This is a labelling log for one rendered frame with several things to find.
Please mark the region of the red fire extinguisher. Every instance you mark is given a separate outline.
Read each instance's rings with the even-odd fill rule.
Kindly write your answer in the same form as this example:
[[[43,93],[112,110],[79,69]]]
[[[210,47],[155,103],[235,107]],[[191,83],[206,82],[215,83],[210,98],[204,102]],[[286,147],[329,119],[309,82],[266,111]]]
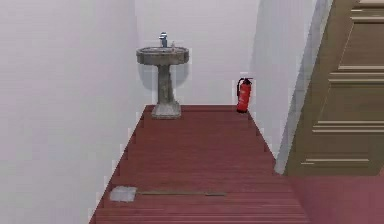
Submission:
[[[252,91],[251,78],[240,78],[237,83],[236,94],[238,98],[236,110],[239,113],[248,111],[250,96]]]

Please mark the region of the brown panelled room door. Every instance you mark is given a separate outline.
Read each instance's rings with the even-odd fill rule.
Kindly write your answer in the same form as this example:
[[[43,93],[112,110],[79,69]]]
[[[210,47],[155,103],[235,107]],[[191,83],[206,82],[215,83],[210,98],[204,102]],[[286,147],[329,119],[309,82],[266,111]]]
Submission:
[[[375,176],[384,166],[384,0],[333,0],[284,168]]]

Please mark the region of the grey pedestal sink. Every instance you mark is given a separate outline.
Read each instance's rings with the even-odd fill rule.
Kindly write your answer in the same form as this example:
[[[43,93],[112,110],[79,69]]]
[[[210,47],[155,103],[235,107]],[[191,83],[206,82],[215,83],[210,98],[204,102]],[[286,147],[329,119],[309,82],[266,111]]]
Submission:
[[[170,67],[189,62],[189,49],[185,47],[144,47],[136,51],[137,62],[158,69],[158,99],[152,110],[155,119],[177,119],[181,106],[175,100]]]

